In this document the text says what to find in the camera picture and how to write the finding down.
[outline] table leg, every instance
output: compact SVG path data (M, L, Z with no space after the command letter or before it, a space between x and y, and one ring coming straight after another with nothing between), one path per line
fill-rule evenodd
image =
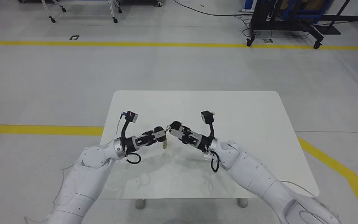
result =
M138 210L142 210L145 208L145 205L147 205L146 199L137 199L135 200L135 208Z
M236 203L240 208L246 208L248 206L247 198L237 198Z

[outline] caster wheel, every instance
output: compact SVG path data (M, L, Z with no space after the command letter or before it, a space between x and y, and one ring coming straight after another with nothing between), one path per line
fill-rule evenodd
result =
M246 39L246 46L251 46L251 44L252 44L252 41L249 39L249 38L247 38Z
M314 49L318 49L320 46L321 46L321 43L318 42L318 41L316 41L316 42L314 43L314 45L313 45L313 48L314 48Z

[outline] black joint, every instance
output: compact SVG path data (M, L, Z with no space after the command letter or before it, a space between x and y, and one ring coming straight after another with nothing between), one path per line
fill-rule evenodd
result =
M201 112L201 118L205 124L212 124L214 122L214 114L207 110Z
M155 132L155 133L161 132L161 131L164 131L164 128L162 128L162 127L160 127L160 126L157 126L157 127L155 127L155 129L154 129L154 132ZM157 138L156 140L157 140L158 142L164 142L166 139L167 139L167 136L164 135L163 137Z
M171 129L174 129L174 130L179 130L180 127L181 127L181 123L178 122L178 121L175 121L175 122L173 122L173 123L170 125L170 128L171 128Z
M138 117L138 114L132 112L132 111L127 111L127 113L125 114L125 120L129 121L129 122L136 122L136 119Z

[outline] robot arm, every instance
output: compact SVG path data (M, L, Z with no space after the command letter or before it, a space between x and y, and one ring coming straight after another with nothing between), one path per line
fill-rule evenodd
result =
M105 146L88 147L83 150L69 175L63 182L58 202L49 217L50 224L80 224L90 207L101 194L107 178L116 160L122 160L127 155L135 154L143 146L156 142L164 142L166 133L162 127L143 133L141 136L125 137L126 127L135 122L138 115L131 111L122 113L126 123L122 136L113 139Z
M195 133L180 122L173 122L167 127L169 133L184 144L198 148L204 157L211 159L213 168L214 156L218 165L241 187L264 200L277 214L281 224L328 223L338 224L339 219L315 198L298 194L284 185L267 169L258 158L242 149L237 143L221 142L214 137L213 113L204 111L202 119L210 125L208 137Z

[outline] floor marking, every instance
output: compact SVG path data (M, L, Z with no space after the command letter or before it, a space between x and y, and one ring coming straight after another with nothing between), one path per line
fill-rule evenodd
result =
M182 47L182 48L247 48L234 43L170 43L170 42L77 42L77 41L0 41L0 45L25 46L116 46L116 47ZM314 50L311 45L253 44L257 49ZM319 50L358 50L358 46L321 46Z
M46 134L61 136L101 136L103 127L0 125L0 134Z
M103 127L84 127L84 126L42 126L42 125L0 125L0 134L42 134L42 135L61 135L61 136L101 136ZM326 164L342 176L344 176L351 186L356 198L358 199L358 177L345 165L337 162L329 155L312 146L307 141L298 137L301 148Z
M348 169L345 165L337 162L332 157L325 154L318 148L312 146L310 143L303 140L302 138L298 137L298 141L301 144L301 148L303 150L305 150L313 157L317 158L319 161L321 161L322 163L326 164L327 166L335 170L337 173L344 176L347 179L349 185L351 186L354 194L356 195L356 198L358 199L358 177L353 171Z

